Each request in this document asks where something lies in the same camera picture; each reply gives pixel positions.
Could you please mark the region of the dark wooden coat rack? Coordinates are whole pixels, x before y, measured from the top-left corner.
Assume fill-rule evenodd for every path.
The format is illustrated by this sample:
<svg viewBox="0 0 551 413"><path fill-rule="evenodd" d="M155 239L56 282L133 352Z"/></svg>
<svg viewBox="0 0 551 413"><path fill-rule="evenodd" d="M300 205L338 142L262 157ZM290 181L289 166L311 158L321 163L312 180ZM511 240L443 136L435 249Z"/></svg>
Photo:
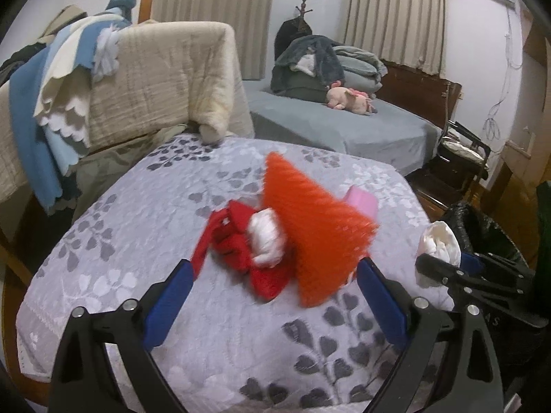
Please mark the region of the dark wooden coat rack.
<svg viewBox="0 0 551 413"><path fill-rule="evenodd" d="M302 0L301 5L296 7L298 15L284 21L277 31L274 39L274 58L276 60L294 40L313 34L312 28L304 19L308 12L312 12L312 9L307 9L306 6L306 0Z"/></svg>

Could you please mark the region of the pink plastic packet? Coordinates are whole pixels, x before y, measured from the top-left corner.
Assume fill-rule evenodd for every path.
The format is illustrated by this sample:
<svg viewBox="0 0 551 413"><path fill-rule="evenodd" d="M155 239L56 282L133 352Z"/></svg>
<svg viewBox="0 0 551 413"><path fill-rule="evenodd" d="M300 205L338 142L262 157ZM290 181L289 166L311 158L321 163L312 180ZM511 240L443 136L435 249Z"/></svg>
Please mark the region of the pink plastic packet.
<svg viewBox="0 0 551 413"><path fill-rule="evenodd" d="M344 202L371 220L377 220L378 199L369 191L351 186L345 193Z"/></svg>

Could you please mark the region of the grey floral quilted cover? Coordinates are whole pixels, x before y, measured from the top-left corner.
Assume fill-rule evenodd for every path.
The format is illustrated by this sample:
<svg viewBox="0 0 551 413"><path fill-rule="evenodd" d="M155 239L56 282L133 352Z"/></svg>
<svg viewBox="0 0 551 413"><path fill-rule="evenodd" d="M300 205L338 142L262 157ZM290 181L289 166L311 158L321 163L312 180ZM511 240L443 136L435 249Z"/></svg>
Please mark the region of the grey floral quilted cover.
<svg viewBox="0 0 551 413"><path fill-rule="evenodd" d="M363 188L378 201L374 263L412 296L448 308L442 287L417 285L415 258L429 220L392 166L320 149L239 137L205 146L182 133L141 159L76 220L35 274L17 314L21 370L48 379L76 307L118 308L193 254L209 214L227 200L256 205L271 152L336 196ZM153 358L194 412L357 412L397 351L357 284L305 309L290 284L263 303L212 259Z"/></svg>

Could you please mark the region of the left beige curtain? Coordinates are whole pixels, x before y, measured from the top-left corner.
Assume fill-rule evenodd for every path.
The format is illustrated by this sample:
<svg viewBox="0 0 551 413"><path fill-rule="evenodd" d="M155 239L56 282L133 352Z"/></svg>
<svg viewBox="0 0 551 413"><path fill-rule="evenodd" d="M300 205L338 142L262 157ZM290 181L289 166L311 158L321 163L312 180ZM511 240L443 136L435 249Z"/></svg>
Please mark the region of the left beige curtain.
<svg viewBox="0 0 551 413"><path fill-rule="evenodd" d="M245 80L265 76L273 0L153 0L156 21L218 21L231 25Z"/></svg>

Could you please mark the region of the blue white scalloped cloths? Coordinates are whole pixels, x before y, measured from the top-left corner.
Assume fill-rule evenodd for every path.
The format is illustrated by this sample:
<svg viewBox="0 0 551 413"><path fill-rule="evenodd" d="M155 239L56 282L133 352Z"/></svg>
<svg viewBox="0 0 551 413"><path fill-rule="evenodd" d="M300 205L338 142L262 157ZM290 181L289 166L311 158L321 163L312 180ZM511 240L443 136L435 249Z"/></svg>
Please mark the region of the blue white scalloped cloths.
<svg viewBox="0 0 551 413"><path fill-rule="evenodd" d="M71 172L91 148L92 87L118 72L118 42L132 24L135 4L110 0L98 14L69 18L8 79L18 157L47 211L80 194Z"/></svg>

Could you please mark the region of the brown wooden wardrobe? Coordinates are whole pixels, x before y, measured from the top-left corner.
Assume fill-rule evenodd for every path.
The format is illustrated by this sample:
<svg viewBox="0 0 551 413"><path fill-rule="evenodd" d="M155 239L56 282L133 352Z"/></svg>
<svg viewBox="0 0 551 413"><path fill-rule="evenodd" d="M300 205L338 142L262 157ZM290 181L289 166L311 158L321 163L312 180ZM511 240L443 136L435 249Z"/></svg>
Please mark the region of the brown wooden wardrobe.
<svg viewBox="0 0 551 413"><path fill-rule="evenodd" d="M550 178L550 41L526 8L518 9L520 50L510 50L519 74L510 133L481 207L517 245L530 267L539 246L536 188Z"/></svg>

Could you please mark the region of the pink plush pig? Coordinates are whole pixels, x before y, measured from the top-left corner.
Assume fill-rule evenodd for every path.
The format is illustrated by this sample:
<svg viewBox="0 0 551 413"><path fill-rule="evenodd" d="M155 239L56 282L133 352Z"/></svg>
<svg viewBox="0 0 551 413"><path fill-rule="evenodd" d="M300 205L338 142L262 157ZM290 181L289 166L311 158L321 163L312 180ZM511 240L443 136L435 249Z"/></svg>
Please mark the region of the pink plush pig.
<svg viewBox="0 0 551 413"><path fill-rule="evenodd" d="M344 87L340 80L332 83L328 88L326 105L334 110L345 110L361 116L377 112L373 100L367 93Z"/></svg>

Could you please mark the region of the pile of grey bedding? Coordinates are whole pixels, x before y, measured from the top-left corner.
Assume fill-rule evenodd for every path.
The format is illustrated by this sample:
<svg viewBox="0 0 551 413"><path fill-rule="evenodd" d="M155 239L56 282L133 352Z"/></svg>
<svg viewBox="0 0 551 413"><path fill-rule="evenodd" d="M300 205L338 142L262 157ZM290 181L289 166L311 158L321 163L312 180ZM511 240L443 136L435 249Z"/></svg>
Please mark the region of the pile of grey bedding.
<svg viewBox="0 0 551 413"><path fill-rule="evenodd" d="M387 66L374 53L318 34L295 39L275 61L270 91L311 102L325 102L333 84L372 96L387 75Z"/></svg>

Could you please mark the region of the orange foam mesh sheet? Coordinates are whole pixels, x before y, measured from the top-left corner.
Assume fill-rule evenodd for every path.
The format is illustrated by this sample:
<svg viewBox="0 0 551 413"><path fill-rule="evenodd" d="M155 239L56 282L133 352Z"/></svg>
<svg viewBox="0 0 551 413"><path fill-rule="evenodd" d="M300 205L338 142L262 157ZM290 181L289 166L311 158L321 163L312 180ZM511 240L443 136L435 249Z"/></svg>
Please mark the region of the orange foam mesh sheet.
<svg viewBox="0 0 551 413"><path fill-rule="evenodd" d="M277 214L290 241L305 308L319 306L347 284L378 229L276 152L266 157L262 202Z"/></svg>

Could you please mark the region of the beige quilted blanket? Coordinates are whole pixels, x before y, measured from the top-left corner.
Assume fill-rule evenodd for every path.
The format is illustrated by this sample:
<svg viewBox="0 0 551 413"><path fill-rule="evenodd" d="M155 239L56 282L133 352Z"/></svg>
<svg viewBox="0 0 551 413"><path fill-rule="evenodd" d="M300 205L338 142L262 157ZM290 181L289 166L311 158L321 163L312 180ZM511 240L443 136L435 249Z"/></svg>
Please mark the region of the beige quilted blanket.
<svg viewBox="0 0 551 413"><path fill-rule="evenodd" d="M235 32L215 21L131 25L118 42L119 68L92 87L88 155L177 124L217 143L254 133ZM1 88L1 196L30 184L11 128L8 81Z"/></svg>

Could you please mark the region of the white tissue wad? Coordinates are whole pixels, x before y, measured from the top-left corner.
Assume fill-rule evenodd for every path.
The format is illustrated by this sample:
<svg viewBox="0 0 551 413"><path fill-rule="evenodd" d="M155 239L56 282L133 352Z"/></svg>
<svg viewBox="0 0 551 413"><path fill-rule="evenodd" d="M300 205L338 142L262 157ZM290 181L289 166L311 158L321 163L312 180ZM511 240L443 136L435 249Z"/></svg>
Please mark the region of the white tissue wad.
<svg viewBox="0 0 551 413"><path fill-rule="evenodd" d="M430 255L459 268L461 249L454 232L446 222L435 221L426 227L417 247L417 257L420 255Z"/></svg>

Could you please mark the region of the right beige curtain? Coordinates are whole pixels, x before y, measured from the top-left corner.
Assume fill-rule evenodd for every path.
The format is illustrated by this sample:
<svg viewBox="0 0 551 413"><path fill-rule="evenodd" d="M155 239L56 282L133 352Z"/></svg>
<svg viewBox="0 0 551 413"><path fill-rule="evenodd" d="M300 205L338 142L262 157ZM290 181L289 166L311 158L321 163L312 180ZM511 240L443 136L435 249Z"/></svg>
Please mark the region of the right beige curtain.
<svg viewBox="0 0 551 413"><path fill-rule="evenodd" d="M447 0L345 0L342 41L429 76L446 68Z"/></svg>

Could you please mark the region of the white tissue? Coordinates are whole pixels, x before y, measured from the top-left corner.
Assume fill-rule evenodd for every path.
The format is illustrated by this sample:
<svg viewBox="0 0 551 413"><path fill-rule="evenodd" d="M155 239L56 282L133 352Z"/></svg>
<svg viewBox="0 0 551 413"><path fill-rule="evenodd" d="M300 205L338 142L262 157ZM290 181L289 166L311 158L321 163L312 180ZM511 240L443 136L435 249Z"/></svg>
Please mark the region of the white tissue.
<svg viewBox="0 0 551 413"><path fill-rule="evenodd" d="M287 237L274 209L253 213L248 221L247 234L255 267L271 268L281 262Z"/></svg>

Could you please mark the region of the beige curtain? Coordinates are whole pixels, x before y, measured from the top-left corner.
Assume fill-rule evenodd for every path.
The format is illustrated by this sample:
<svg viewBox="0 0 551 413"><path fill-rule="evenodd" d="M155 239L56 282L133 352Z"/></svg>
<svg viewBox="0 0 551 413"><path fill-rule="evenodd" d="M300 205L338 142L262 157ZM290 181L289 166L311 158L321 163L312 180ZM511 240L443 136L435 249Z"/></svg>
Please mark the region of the beige curtain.
<svg viewBox="0 0 551 413"><path fill-rule="evenodd" d="M342 41L429 76L446 68L447 0L345 0Z"/></svg>
<svg viewBox="0 0 551 413"><path fill-rule="evenodd" d="M156 21L218 21L231 25L245 80L265 76L273 0L153 0Z"/></svg>

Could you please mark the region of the red cloth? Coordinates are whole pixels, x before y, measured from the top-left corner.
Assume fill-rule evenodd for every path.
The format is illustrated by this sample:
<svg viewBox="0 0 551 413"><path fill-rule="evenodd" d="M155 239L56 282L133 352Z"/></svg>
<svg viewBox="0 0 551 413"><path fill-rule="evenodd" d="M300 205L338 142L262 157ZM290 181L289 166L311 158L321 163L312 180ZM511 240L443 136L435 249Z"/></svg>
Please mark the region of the red cloth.
<svg viewBox="0 0 551 413"><path fill-rule="evenodd" d="M207 253L213 251L227 267L247 275L254 294L262 300L271 301L283 291L294 274L292 252L286 242L285 254L277 266L253 265L247 226L252 214L257 212L248 204L230 200L224 208L210 214L190 260L194 278L199 277Z"/></svg>

